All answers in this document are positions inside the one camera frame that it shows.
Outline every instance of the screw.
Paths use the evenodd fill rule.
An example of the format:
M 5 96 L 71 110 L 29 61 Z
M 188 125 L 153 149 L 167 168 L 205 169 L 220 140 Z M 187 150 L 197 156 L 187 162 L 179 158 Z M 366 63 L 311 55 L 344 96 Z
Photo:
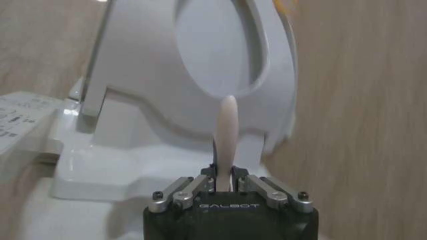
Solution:
M 308 193 L 306 191 L 300 191 L 298 193 L 298 199 L 302 201 L 307 201 L 308 200 Z
M 286 195 L 281 192 L 273 192 L 271 194 L 271 196 L 273 199 L 279 200 L 279 199 L 284 198 Z
M 161 191 L 155 191 L 153 193 L 152 193 L 152 200 L 160 200 L 160 199 L 163 199 L 163 192 Z
M 180 191 L 177 194 L 176 194 L 179 197 L 188 197 L 188 192 L 184 192 L 184 191 Z

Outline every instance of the white brush handle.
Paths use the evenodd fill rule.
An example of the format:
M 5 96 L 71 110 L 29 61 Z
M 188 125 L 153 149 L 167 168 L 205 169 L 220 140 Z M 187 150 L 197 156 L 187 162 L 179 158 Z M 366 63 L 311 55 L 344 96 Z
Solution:
M 216 145 L 216 191 L 229 191 L 229 177 L 235 161 L 239 138 L 239 114 L 235 96 L 227 96 L 220 102 L 215 133 Z

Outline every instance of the toilet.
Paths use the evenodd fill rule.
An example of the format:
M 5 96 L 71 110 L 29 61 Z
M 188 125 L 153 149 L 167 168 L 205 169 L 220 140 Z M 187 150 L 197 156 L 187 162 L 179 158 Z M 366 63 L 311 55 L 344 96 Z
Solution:
M 267 176 L 260 158 L 291 136 L 296 100 L 294 36 L 273 2 L 111 1 L 88 75 L 32 126 L 49 121 L 37 151 L 59 160 L 28 198 L 19 239 L 140 240 L 152 192 L 212 163 L 228 95 L 233 164 Z

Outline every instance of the wood grain surface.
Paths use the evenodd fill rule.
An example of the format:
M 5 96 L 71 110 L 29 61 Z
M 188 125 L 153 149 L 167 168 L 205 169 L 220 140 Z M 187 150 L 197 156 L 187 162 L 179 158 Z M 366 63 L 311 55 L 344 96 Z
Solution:
M 267 159 L 336 240 L 427 238 L 427 1 L 300 0 L 294 136 Z
M 427 1 L 294 4 L 296 125 L 264 161 L 310 192 L 331 239 L 424 239 Z M 1 1 L 0 94 L 67 96 L 103 12 L 95 0 Z

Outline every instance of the white toilet seat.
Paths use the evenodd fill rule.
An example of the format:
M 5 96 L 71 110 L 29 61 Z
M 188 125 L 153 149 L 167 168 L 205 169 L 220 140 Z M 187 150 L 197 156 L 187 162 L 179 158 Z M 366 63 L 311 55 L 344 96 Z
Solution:
M 127 0 L 113 3 L 92 63 L 81 109 L 85 115 L 99 116 L 107 89 L 113 89 L 140 96 L 173 125 L 193 133 L 212 134 L 223 96 L 208 94 L 200 87 L 181 59 L 176 36 L 181 2 Z M 260 38 L 263 64 L 255 84 L 233 95 L 240 129 L 264 133 L 264 150 L 269 152 L 292 128 L 294 62 L 272 1 L 248 0 L 247 5 Z

